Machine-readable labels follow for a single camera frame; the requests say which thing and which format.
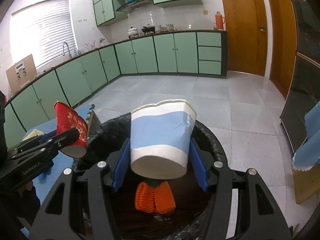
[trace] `kitchen countertop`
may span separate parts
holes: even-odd
[[[15,93],[9,100],[8,102],[6,103],[5,106],[7,106],[13,99],[15,99],[21,92],[23,92],[23,90],[25,90],[28,86],[32,85],[33,83],[35,83],[37,80],[39,80],[40,78],[42,78],[43,76],[47,75],[48,73],[50,73],[51,71],[54,71],[55,69],[57,69],[58,67],[61,67],[62,65],[65,65],[66,63],[70,62],[70,61],[73,61],[77,58],[80,58],[86,54],[89,54],[91,52],[94,52],[94,51],[97,51],[99,49],[103,49],[103,48],[107,48],[107,47],[110,47],[110,46],[113,46],[113,45],[116,45],[116,44],[119,44],[119,43],[122,43],[122,42],[126,42],[126,41],[132,41],[132,40],[136,40],[136,39],[141,39],[141,38],[144,38],[144,37],[148,37],[148,36],[156,36],[156,35],[161,35],[161,34],[170,34],[170,33],[185,33],[185,32],[216,32],[216,33],[221,33],[221,32],[227,32],[227,31],[224,31],[224,30],[181,30],[181,31],[167,31],[167,32],[159,32],[159,33],[153,33],[153,34],[148,34],[148,35],[141,35],[139,37],[135,37],[135,38],[128,38],[126,40],[123,40],[123,41],[119,41],[119,42],[115,42],[115,43],[112,43],[112,44],[108,44],[106,46],[103,46],[103,47],[99,47],[99,48],[96,48],[96,49],[93,49],[93,50],[90,50],[90,51],[87,51],[83,54],[81,54],[80,56],[77,56],[77,57],[73,57],[69,60],[66,60],[58,65],[56,65],[55,67],[52,67],[50,68],[49,70],[47,70],[46,72],[44,73],[41,73],[39,74],[37,77],[35,77],[32,81],[30,81],[28,84],[26,84],[22,89],[19,90],[19,92]]]

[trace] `range hood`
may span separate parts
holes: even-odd
[[[153,0],[133,0],[124,4],[116,11],[130,13],[148,4],[153,4]]]

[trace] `black garbage bag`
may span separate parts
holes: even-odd
[[[88,140],[87,154],[74,161],[76,171],[90,168],[105,160],[111,152],[120,150],[124,140],[130,137],[131,114],[124,114],[101,125]],[[215,160],[225,155],[216,136],[202,123],[196,121],[192,133],[199,147],[212,154]],[[212,193],[203,192],[199,187],[190,162],[187,174],[178,179],[169,179],[176,202],[173,213],[166,215],[148,214],[137,211],[134,198],[140,182],[150,183],[150,179],[135,174],[128,169],[124,182],[116,193],[109,193],[114,220],[122,239],[135,240],[195,240],[199,237]],[[87,227],[90,226],[90,214],[83,209]]]

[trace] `blue and white paper cup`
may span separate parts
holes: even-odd
[[[131,169],[152,179],[175,179],[187,172],[190,137],[197,113],[183,99],[164,100],[131,114]]]

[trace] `drawer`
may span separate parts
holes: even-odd
[[[221,75],[221,62],[199,60],[199,73]]]
[[[198,47],[199,60],[221,61],[221,48],[218,47]]]
[[[197,33],[198,46],[221,47],[221,33]]]

